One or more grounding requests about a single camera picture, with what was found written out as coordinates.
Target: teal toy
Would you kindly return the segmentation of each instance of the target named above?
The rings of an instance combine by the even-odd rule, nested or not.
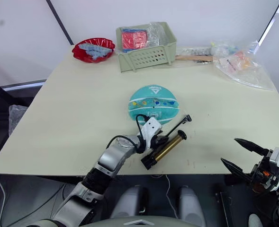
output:
[[[138,114],[155,117],[161,124],[168,123],[179,112],[179,104],[168,89],[159,85],[148,85],[137,90],[129,101],[129,114],[135,120]],[[143,125],[144,118],[138,117]]]

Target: red bowl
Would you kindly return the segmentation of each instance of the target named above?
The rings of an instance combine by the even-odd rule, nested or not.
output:
[[[93,44],[93,45],[98,45],[98,46],[103,46],[106,48],[109,48],[112,50],[112,52],[108,53],[105,57],[98,57],[96,60],[93,60],[91,55],[88,55],[85,50],[82,50],[79,48],[79,44]],[[107,58],[109,58],[112,53],[114,52],[115,44],[105,38],[92,38],[92,39],[86,39],[84,41],[81,41],[80,43],[76,44],[72,52],[74,53],[74,58],[77,58],[81,61],[87,62],[87,63],[98,63],[101,61],[105,61]]]

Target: red package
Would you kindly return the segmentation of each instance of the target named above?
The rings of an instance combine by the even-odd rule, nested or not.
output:
[[[147,32],[145,30],[124,29],[121,35],[125,52],[145,48],[147,42]]]

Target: beige tabletop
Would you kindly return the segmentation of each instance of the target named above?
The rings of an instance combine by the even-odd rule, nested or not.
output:
[[[140,87],[168,88],[188,136],[149,171],[135,154],[119,174],[226,174],[223,157],[250,172],[261,156],[233,139],[279,147],[279,94],[235,83],[213,65],[119,70],[117,56],[88,64],[69,53],[52,72],[0,152],[0,174],[86,175],[115,135],[138,133],[128,101]]]

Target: green plastic basket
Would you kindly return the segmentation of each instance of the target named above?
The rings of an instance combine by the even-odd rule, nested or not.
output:
[[[129,51],[128,53],[119,53],[118,59],[120,70],[122,72],[129,70],[136,71],[136,69],[164,63],[169,63],[169,65],[172,64],[172,61],[175,60],[177,40],[167,22],[160,23],[169,39],[169,43],[164,46],[143,48],[139,50]],[[147,26],[148,25],[138,25],[132,27],[145,29],[147,28]],[[119,27],[116,29],[117,47],[120,51],[122,51],[122,29],[123,27]]]

